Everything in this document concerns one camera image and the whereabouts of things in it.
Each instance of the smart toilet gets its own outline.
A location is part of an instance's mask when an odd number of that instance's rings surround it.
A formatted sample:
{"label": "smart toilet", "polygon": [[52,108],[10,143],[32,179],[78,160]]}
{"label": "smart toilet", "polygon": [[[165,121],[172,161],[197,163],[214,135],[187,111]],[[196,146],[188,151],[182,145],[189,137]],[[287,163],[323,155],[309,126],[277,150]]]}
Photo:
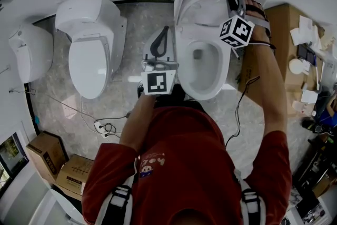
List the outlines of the smart toilet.
{"label": "smart toilet", "polygon": [[174,2],[178,77],[196,100],[215,97],[226,81],[231,47],[219,39],[219,26],[228,19],[227,10],[226,0]]}
{"label": "smart toilet", "polygon": [[44,76],[53,63],[53,36],[46,30],[22,24],[9,36],[9,45],[16,55],[17,69],[23,83]]}
{"label": "smart toilet", "polygon": [[98,97],[121,64],[126,18],[109,0],[68,0],[56,12],[55,27],[72,40],[69,71],[79,94]]}

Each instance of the electrical wire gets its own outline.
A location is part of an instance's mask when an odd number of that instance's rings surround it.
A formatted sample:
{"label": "electrical wire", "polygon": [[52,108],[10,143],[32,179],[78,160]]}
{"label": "electrical wire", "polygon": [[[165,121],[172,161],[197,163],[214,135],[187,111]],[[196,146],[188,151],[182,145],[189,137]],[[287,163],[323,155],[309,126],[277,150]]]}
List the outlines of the electrical wire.
{"label": "electrical wire", "polygon": [[[28,93],[28,94],[31,94],[31,95],[35,95],[35,94],[37,93],[37,91],[36,91],[35,89],[31,89],[31,92],[30,92],[30,91],[18,91],[18,90],[15,90],[15,89],[11,89],[9,92],[10,92],[10,93],[16,92],[16,93],[20,93],[20,94]],[[100,120],[117,120],[117,119],[122,119],[122,118],[126,118],[127,115],[122,116],[122,117],[120,117],[120,118],[101,118],[101,119],[96,119],[96,118],[94,118],[92,115],[82,112],[82,96],[81,96],[81,108],[80,108],[80,110],[78,110],[78,109],[75,109],[75,108],[73,108],[73,107],[71,107],[71,106],[69,106],[69,105],[67,105],[67,104],[65,104],[65,103],[63,103],[63,102],[61,102],[61,101],[55,99],[54,97],[52,97],[52,96],[50,96],[50,95],[48,95],[48,94],[40,93],[40,92],[38,92],[38,93],[39,93],[39,94],[42,94],[42,95],[44,95],[44,96],[47,96],[47,97],[49,97],[50,99],[52,99],[52,100],[54,100],[54,101],[56,101],[56,102],[58,102],[58,103],[60,103],[60,104],[62,104],[62,105],[64,105],[64,106],[66,106],[66,107],[68,107],[68,108],[70,108],[70,109],[72,109],[72,110],[74,110],[74,111],[80,113],[80,116],[81,116],[82,120],[84,121],[86,127],[87,127],[90,131],[95,132],[95,133],[100,134],[100,135],[104,135],[105,137],[108,137],[109,135],[114,135],[114,136],[120,138],[120,136],[118,136],[116,133],[119,133],[119,134],[120,134],[121,132],[116,132],[116,127],[115,127],[112,123],[106,123],[105,125],[100,126],[100,128],[101,128],[101,127],[104,128],[104,130],[106,131],[106,133],[101,133],[101,132],[99,132],[99,131],[97,130],[97,128],[95,127],[95,123],[96,123],[97,121],[100,121]],[[91,129],[91,128],[89,127],[89,125],[87,124],[87,122],[84,120],[83,115],[86,115],[86,116],[88,116],[88,117],[90,117],[90,118],[92,118],[92,119],[94,120],[94,127],[95,127],[95,130],[93,130],[93,129]]]}
{"label": "electrical wire", "polygon": [[10,67],[8,67],[7,69],[1,71],[0,74],[3,74],[5,71],[8,71],[9,69],[10,69]]}
{"label": "electrical wire", "polygon": [[240,102],[244,96],[244,94],[246,93],[247,91],[247,88],[249,85],[255,83],[258,79],[260,79],[260,76],[257,76],[257,77],[254,77],[250,80],[248,80],[246,82],[246,87],[244,89],[244,91],[242,92],[242,95],[239,99],[239,102],[237,103],[237,106],[236,106],[236,109],[235,109],[235,119],[236,119],[236,125],[237,125],[237,130],[236,130],[236,133],[232,136],[229,137],[229,139],[227,140],[226,144],[225,144],[225,148],[227,148],[227,145],[228,145],[228,142],[232,139],[232,138],[235,138],[235,137],[238,137],[240,135],[240,131],[241,131],[241,124],[240,124],[240,118],[239,118],[239,106],[240,106]]}

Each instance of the cardboard box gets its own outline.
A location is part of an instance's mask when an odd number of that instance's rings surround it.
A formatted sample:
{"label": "cardboard box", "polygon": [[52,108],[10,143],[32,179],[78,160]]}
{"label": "cardboard box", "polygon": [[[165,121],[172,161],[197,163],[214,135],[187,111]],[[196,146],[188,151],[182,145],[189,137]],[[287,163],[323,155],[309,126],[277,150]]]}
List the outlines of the cardboard box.
{"label": "cardboard box", "polygon": [[41,177],[54,184],[68,159],[61,138],[42,132],[26,146],[26,150]]}
{"label": "cardboard box", "polygon": [[327,190],[337,182],[337,173],[329,168],[321,180],[313,187],[312,191],[314,192],[316,198],[323,195]]}
{"label": "cardboard box", "polygon": [[[288,68],[288,63],[291,59],[297,56],[297,46],[294,46],[290,30],[299,27],[300,15],[307,17],[297,8],[283,4],[280,6],[269,8],[265,11],[268,20],[270,21],[270,28],[272,33],[271,43],[276,47],[275,58],[279,65],[286,89],[288,101],[288,117],[302,116],[292,107],[293,101],[301,100],[302,85],[304,82],[308,84],[308,90],[315,90],[316,87],[316,72],[314,68],[310,68],[309,75],[303,73],[295,75],[291,73]],[[319,36],[322,37],[324,29],[318,26]],[[317,57],[319,76],[322,70],[322,60]],[[253,46],[246,47],[239,90],[241,92],[245,89],[246,82],[259,75],[256,56],[253,52]],[[247,88],[246,96],[252,101],[261,106],[260,96],[260,81],[256,81]]]}
{"label": "cardboard box", "polygon": [[68,196],[81,201],[86,180],[94,161],[73,155],[61,168],[56,185]]}

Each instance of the cartoon print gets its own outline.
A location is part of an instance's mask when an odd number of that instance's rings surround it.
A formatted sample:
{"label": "cartoon print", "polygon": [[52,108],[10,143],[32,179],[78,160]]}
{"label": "cartoon print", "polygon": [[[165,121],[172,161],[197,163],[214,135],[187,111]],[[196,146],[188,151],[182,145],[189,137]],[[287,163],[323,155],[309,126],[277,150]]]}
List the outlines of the cartoon print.
{"label": "cartoon print", "polygon": [[144,166],[141,170],[141,178],[152,174],[152,171],[153,171],[153,169],[152,169],[151,166]]}
{"label": "cartoon print", "polygon": [[145,166],[147,164],[148,160],[143,160],[141,167]]}
{"label": "cartoon print", "polygon": [[151,175],[155,167],[158,167],[159,164],[161,166],[165,163],[165,154],[164,153],[152,153],[148,154],[142,158],[145,158],[141,162],[140,166],[140,178],[146,177],[148,175]]}
{"label": "cartoon print", "polygon": [[165,159],[158,158],[158,162],[160,163],[161,166],[164,165]]}

